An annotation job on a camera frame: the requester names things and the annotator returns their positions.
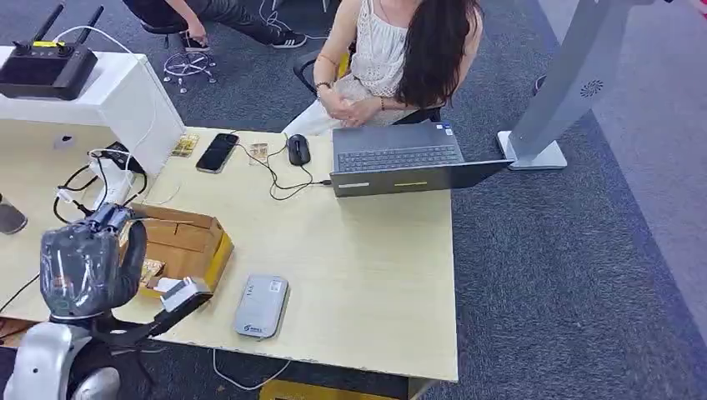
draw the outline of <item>woman's hand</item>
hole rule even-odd
[[[319,91],[319,101],[327,110],[327,114],[331,118],[336,118],[341,121],[346,121],[351,115],[351,106],[348,105],[346,99],[338,94],[333,89],[322,88]]]
[[[190,38],[194,39],[202,46],[206,46],[208,44],[208,40],[206,38],[206,28],[203,27],[203,24],[198,19],[195,19],[189,23],[189,30],[187,32]]]
[[[351,104],[349,117],[343,122],[345,127],[360,127],[380,110],[380,97],[369,97]]]

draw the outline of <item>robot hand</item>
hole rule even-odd
[[[120,232],[134,211],[104,204],[91,217],[42,236],[40,285],[52,320],[92,318],[127,303],[138,291],[147,233],[135,221],[118,265]]]

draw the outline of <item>office chair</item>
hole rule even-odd
[[[302,84],[309,89],[312,94],[317,95],[317,89],[314,87],[313,83],[310,82],[305,76],[304,71],[314,62],[317,61],[317,56],[320,50],[315,50],[313,52],[308,52],[301,57],[294,60],[294,65],[292,66],[292,71],[294,75],[302,82]],[[341,62],[338,64],[337,78],[340,78],[348,73],[348,67],[351,65],[351,56],[356,51],[356,43],[353,43],[348,47],[348,54],[344,54]],[[421,123],[423,121],[432,121],[433,123],[438,123],[442,120],[440,115],[440,108],[425,108],[423,110],[418,110],[408,115],[407,117],[400,119],[393,123],[393,125],[403,125],[407,123]]]
[[[184,48],[180,37],[180,35],[184,35],[184,32],[188,29],[188,25],[184,20],[175,18],[180,21],[171,24],[152,25],[145,22],[145,19],[149,18],[141,17],[140,12],[136,12],[136,10],[133,10],[128,4],[126,4],[126,6],[128,6],[131,13],[138,17],[145,31],[155,35],[164,35],[165,48],[169,47],[169,38],[172,38],[172,40],[177,43],[178,51],[164,62],[164,76],[162,79],[164,82],[171,82],[173,78],[176,78],[177,85],[179,85],[179,92],[182,94],[187,92],[187,88],[184,86],[184,79],[192,75],[204,74],[208,77],[209,83],[216,83],[216,78],[213,77],[211,71],[208,70],[209,68],[216,67],[216,63],[211,56],[205,52],[187,52]],[[170,9],[169,12],[177,16],[174,10]]]

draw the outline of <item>black mouse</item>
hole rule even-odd
[[[309,143],[307,138],[302,135],[292,135],[288,139],[288,154],[289,163],[296,166],[301,166],[312,159],[309,155]]]

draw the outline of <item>gray power bank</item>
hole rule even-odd
[[[288,282],[274,275],[251,275],[236,309],[236,332],[270,338],[278,330]]]

